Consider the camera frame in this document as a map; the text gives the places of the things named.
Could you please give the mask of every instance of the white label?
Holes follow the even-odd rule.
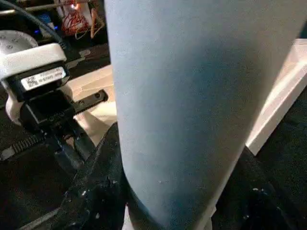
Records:
[[[50,69],[45,72],[24,78],[21,80],[21,84],[23,85],[24,89],[28,91],[64,78],[65,76],[66,73],[64,68],[57,67],[55,69]]]

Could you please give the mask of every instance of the cable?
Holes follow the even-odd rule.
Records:
[[[5,0],[0,0],[0,5],[16,10],[20,15],[24,16],[28,20],[32,21],[36,25],[43,28],[47,33],[49,33],[54,38],[54,40],[56,40],[59,43],[59,45],[62,47],[63,50],[68,48],[67,47],[68,45],[63,40],[63,38],[61,38],[52,28],[50,28],[47,24],[45,24],[44,22],[42,22],[41,20],[30,14],[29,12],[25,11],[23,8],[16,6],[15,4]]]

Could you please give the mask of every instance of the black fabric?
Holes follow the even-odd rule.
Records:
[[[267,176],[275,181],[307,218],[307,90],[288,111],[258,159]]]

